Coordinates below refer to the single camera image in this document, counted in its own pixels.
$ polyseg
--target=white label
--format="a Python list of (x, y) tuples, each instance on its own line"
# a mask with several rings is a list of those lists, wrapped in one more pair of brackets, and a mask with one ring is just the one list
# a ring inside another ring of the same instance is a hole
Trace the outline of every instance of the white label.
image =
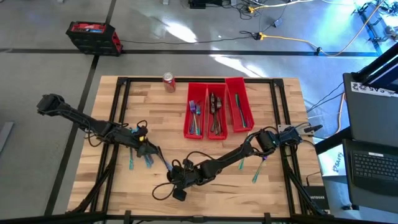
[(356, 93), (365, 93), (365, 94), (372, 94), (378, 96), (398, 97), (398, 94), (394, 93), (393, 91), (385, 90), (382, 88), (373, 88), (373, 87), (364, 86), (362, 85), (362, 83), (358, 82), (351, 82), (351, 91), (354, 91)]
[(379, 157), (384, 157), (383, 154), (380, 153), (374, 153), (374, 152), (369, 152), (369, 155), (371, 156), (379, 156)]

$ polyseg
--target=black and red case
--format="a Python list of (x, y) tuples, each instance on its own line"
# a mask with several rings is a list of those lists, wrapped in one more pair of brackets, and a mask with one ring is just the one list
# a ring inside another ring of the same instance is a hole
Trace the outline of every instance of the black and red case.
[(119, 56), (122, 45), (115, 28), (100, 22), (71, 22), (67, 30), (72, 43), (84, 54)]

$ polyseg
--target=black metal frame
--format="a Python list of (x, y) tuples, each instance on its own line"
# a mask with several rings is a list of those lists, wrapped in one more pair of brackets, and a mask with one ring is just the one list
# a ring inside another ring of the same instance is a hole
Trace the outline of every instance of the black metal frame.
[[(123, 101), (121, 104), (119, 122), (123, 123), (124, 115), (126, 113), (127, 101), (129, 96), (129, 90), (131, 88), (132, 82), (162, 82), (162, 78), (157, 77), (146, 77), (146, 78), (136, 78), (136, 77), (119, 77), (116, 83), (116, 89), (114, 93), (113, 103), (111, 112), (109, 115), (109, 120), (114, 121), (116, 110), (118, 107), (119, 95), (121, 92), (121, 87), (125, 85)], [(224, 78), (176, 78), (176, 82), (204, 82), (204, 83), (223, 83)], [(287, 99), (284, 90), (283, 79), (265, 79), (265, 78), (248, 78), (245, 79), (246, 83), (268, 83), (271, 88), (271, 98), (272, 105), (274, 108), (274, 116), (276, 125), (281, 124), (278, 102), (276, 97), (275, 87), (277, 86), (280, 91), (280, 97), (282, 100), (282, 108), (284, 113), (284, 119), (286, 124), (290, 124), (289, 109), (287, 106)], [(25, 224), (25, 223), (51, 223), (51, 224), (63, 224), (63, 223), (92, 223), (98, 221), (106, 220), (124, 220), (125, 224), (130, 224), (134, 220), (144, 220), (144, 221), (155, 221), (155, 220), (175, 220), (175, 221), (189, 221), (193, 223), (203, 223), (203, 222), (287, 222), (287, 223), (364, 223), (358, 220), (345, 220), (333, 217), (319, 217), (314, 215), (307, 215), (307, 208), (303, 202), (302, 195), (299, 192), (299, 202), (302, 214), (296, 214), (292, 193), (292, 186), (290, 181), (292, 176), (289, 175), (290, 165), (286, 157), (285, 147), (280, 149), (280, 154), (282, 158), (282, 168), (284, 172), (284, 181), (287, 194), (287, 202), (289, 206), (290, 217), (285, 218), (272, 218), (269, 213), (265, 213), (263, 217), (206, 217), (206, 216), (152, 216), (152, 215), (131, 215), (131, 211), (126, 211), (124, 215), (108, 215), (108, 205), (111, 196), (111, 187), (113, 182), (114, 171), (116, 167), (116, 159), (119, 151), (119, 145), (115, 144), (113, 147), (112, 157), (109, 164), (106, 165), (106, 156), (109, 151), (109, 144), (104, 144), (103, 151), (101, 154), (101, 159), (98, 166), (98, 173), (96, 177), (96, 183), (94, 187), (90, 190), (86, 198), (77, 206), (76, 209), (67, 212), (63, 215), (47, 215), (42, 217), (29, 217), (29, 218), (17, 218), (11, 220), (1, 220), (0, 223), (3, 224)], [(300, 177), (300, 167), (297, 160), (297, 156), (292, 154), (292, 165), (294, 170), (294, 177), (301, 183)], [(104, 193), (104, 200), (102, 204), (102, 209), (100, 212), (96, 211), (99, 191), (102, 184), (107, 179), (107, 184)], [(90, 212), (85, 212), (91, 204)]]

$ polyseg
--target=red utensil organizer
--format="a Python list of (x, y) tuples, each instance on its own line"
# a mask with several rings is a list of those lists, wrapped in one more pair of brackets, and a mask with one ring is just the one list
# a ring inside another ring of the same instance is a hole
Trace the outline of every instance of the red utensil organizer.
[[(231, 112), (232, 126), (234, 132), (250, 131), (254, 127), (254, 119), (250, 110), (248, 95), (246, 87), (244, 86), (244, 79), (242, 77), (226, 78), (225, 83), (228, 90), (229, 109)], [(241, 104), (246, 128), (243, 126), (241, 112), (236, 103), (235, 94), (238, 94)]]
[[(208, 139), (224, 140), (228, 136), (228, 128), (226, 125), (225, 106), (226, 106), (226, 85), (225, 84), (209, 84), (208, 90), (208, 106), (206, 109), (207, 114), (207, 137)], [(215, 132), (211, 132), (211, 126), (213, 124), (213, 115), (211, 114), (210, 96), (214, 93), (215, 99), (221, 98), (221, 108), (217, 111), (219, 122), (221, 123), (222, 132), (220, 135), (216, 135)]]
[[(184, 137), (190, 139), (203, 139), (205, 130), (205, 113), (206, 113), (206, 99), (207, 99), (207, 85), (203, 83), (189, 83), (188, 84), (188, 98), (187, 108), (185, 111), (185, 122), (184, 122)], [(197, 123), (200, 127), (200, 135), (196, 135), (193, 130), (193, 134), (190, 133), (191, 123), (193, 121), (193, 113), (190, 110), (189, 101), (193, 100), (195, 104), (200, 106), (200, 116), (196, 115)]]

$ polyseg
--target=gray floor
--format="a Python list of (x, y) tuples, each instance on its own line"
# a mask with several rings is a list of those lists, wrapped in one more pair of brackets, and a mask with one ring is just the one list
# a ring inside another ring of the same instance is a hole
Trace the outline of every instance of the gray floor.
[[(0, 4), (0, 48), (74, 49), (65, 31), (71, 21), (103, 22), (110, 1), (6, 0)], [(259, 18), (239, 19), (234, 9), (191, 10), (179, 0), (169, 6), (160, 1), (117, 0), (111, 24), (121, 39), (143, 42), (183, 42), (215, 40), (239, 36), (240, 30), (256, 32)], [(284, 23), (267, 31), (269, 35), (302, 38), (326, 51), (341, 50), (362, 26), (351, 6), (321, 1), (288, 6)], [(280, 16), (282, 8), (266, 9), (262, 27)], [(374, 52), (363, 31), (347, 51)], [(251, 39), (195, 45), (124, 44), (125, 49), (194, 50), (277, 50), (312, 51), (305, 43)], [(38, 115), (35, 106), (41, 95), (58, 93), (77, 106), (92, 62), (92, 56), (80, 54), (0, 54), (0, 124), (16, 125), (0, 154), (0, 219), (42, 215), (67, 141), (71, 123), (61, 118)], [(297, 57), (241, 55), (122, 55), (100, 57), (85, 107), (90, 114), (102, 75), (240, 76), (298, 77), (307, 108), (342, 82), (341, 74), (355, 72), (374, 60), (371, 57)], [(313, 124), (323, 124), (317, 135), (327, 137), (337, 129), (339, 99), (313, 110), (308, 116)], [(342, 125), (348, 125), (343, 108)], [(55, 207), (66, 209), (78, 158), (83, 144), (79, 132), (67, 173)], [(325, 182), (332, 212), (338, 217), (398, 222), (397, 215), (361, 208), (358, 214), (342, 212), (349, 203), (346, 185), (336, 193), (334, 183)]]

